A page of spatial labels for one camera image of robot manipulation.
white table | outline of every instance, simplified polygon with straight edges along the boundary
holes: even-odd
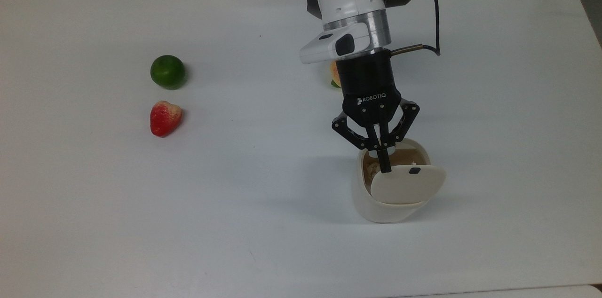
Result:
[[[0,296],[365,298],[602,282],[602,51],[579,0],[440,0],[393,59],[447,170],[362,219],[305,0],[1,0]],[[430,0],[388,11],[432,44]],[[177,91],[154,58],[190,70]],[[165,139],[161,99],[185,109]]]

